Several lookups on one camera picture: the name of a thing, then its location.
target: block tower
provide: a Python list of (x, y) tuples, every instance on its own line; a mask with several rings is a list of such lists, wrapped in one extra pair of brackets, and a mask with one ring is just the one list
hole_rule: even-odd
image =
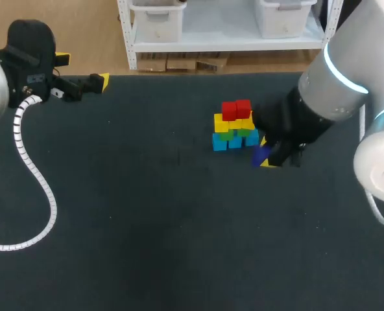
[(251, 101), (223, 102), (222, 113), (213, 115), (215, 133), (213, 151), (225, 151), (245, 146), (257, 146), (259, 135), (252, 122)]

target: storage bin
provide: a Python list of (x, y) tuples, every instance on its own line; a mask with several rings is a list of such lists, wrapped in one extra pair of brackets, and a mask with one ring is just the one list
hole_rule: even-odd
[(182, 38), (185, 3), (177, 0), (133, 0), (130, 9), (143, 42), (178, 42)]
[(263, 38), (292, 38), (303, 34), (311, 6), (317, 0), (255, 0)]

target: red block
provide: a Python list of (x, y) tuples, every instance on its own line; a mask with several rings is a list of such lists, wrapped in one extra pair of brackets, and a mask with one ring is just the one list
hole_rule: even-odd
[(251, 114), (251, 101), (237, 100), (237, 119), (248, 119)]
[(237, 120), (237, 103), (223, 102), (222, 103), (222, 121)]

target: green block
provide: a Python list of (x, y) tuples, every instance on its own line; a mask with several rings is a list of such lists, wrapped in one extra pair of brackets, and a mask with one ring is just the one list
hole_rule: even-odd
[(251, 130), (246, 130), (244, 128), (241, 128), (240, 130), (238, 130), (238, 136), (240, 137), (248, 137), (250, 136), (250, 133), (251, 133)]
[(221, 141), (231, 141), (234, 139), (234, 130), (229, 130), (228, 133), (219, 133)]

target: blue block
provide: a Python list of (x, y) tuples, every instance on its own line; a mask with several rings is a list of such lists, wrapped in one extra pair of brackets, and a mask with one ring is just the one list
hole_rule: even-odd
[(258, 130), (252, 130), (250, 135), (245, 138), (245, 146), (258, 146), (259, 144), (259, 135)]
[(243, 138), (240, 136), (234, 136), (233, 140), (228, 141), (229, 149), (241, 148), (242, 145), (243, 145)]
[(212, 147), (213, 151), (225, 151), (226, 150), (226, 141), (222, 141), (219, 134), (212, 134)]
[(259, 167), (271, 154), (269, 146), (255, 146), (252, 154), (252, 165)]

